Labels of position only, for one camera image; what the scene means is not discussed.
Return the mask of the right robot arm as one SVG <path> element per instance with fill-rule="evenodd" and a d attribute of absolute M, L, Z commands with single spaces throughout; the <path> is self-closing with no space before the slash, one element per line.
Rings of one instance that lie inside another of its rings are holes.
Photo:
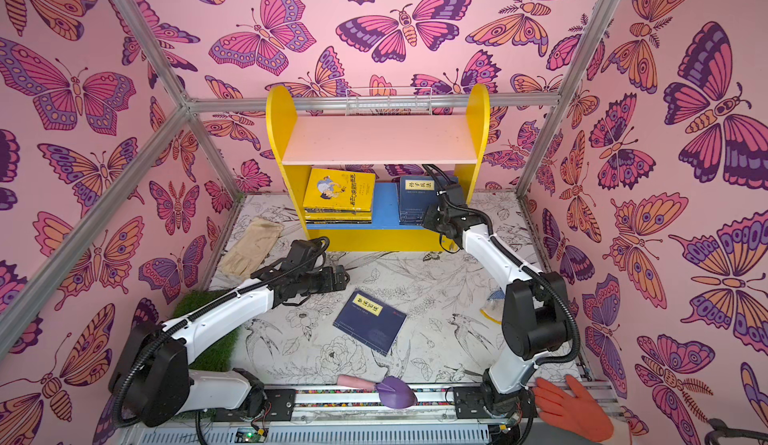
<path fill-rule="evenodd" d="M 477 262 L 501 286 L 501 330 L 505 344 L 483 374 L 483 405 L 492 416 L 532 409 L 528 383 L 544 365 L 578 358 L 581 335 L 568 305 L 565 279 L 545 273 L 521 258 L 495 232 L 486 213 L 464 202 L 461 185 L 433 164 L 422 168 L 434 181 L 437 202 L 428 207 L 425 229 L 447 238 Z"/>

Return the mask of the yellow cartoon book bottom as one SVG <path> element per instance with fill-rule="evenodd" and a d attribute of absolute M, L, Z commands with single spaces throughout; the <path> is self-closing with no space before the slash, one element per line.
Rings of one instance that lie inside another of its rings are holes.
<path fill-rule="evenodd" d="M 370 211 L 375 184 L 371 173 L 312 168 L 302 205 L 305 210 Z"/>

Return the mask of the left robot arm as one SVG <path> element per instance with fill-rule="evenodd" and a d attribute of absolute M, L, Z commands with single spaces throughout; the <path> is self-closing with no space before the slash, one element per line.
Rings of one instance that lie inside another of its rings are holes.
<path fill-rule="evenodd" d="M 295 240 L 286 257 L 253 272 L 210 303 L 163 323 L 134 326 L 109 382 L 112 424 L 156 427 L 180 413 L 209 409 L 235 410 L 246 417 L 262 414 L 267 396 L 254 374 L 242 368 L 200 371 L 191 365 L 261 314 L 345 290 L 349 274 L 341 266 L 326 264 L 329 246 L 325 236 Z"/>

